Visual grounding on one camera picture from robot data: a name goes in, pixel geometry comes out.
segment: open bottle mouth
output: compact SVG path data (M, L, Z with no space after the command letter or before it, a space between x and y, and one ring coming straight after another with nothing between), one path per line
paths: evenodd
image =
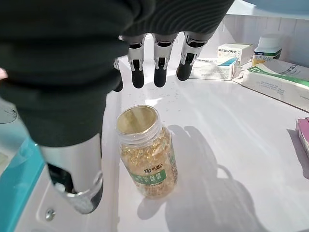
M13 106L0 102L0 124L14 122L17 119L17 111Z
M147 105L125 110L117 119L119 139L128 145L142 145L155 139L162 130L158 112Z

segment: white table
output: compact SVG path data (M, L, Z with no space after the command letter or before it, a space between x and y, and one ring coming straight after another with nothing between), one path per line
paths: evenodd
M309 161L294 131L308 113L234 82L171 75L156 88L152 70L134 89L123 69L125 87L109 96L105 114L115 104L118 114L133 105L155 107L173 134L179 179L166 198L147 200L113 154L112 231L309 231ZM104 138L113 123L105 117Z

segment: robotic hand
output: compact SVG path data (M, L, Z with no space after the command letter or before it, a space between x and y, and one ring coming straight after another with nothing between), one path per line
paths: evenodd
M98 206L106 94L122 88L128 54L141 88L146 33L154 37L154 83L162 87L173 42L185 33L177 71L186 80L233 0L0 2L0 95L14 103L59 193L82 214Z

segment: plastic bottle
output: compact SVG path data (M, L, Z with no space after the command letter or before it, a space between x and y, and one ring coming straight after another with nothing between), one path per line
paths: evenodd
M276 34L268 34L260 37L259 45L254 50L252 65L264 63L272 59L279 59L282 48L280 38Z
M138 190L148 198L163 197L177 182L169 130L158 112L146 105L127 109L117 119L120 157Z

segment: black sleeve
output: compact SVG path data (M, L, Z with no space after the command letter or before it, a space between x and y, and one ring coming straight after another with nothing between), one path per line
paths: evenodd
M32 139L78 144L101 133L119 35L214 31L233 0L2 0L0 95L17 106Z

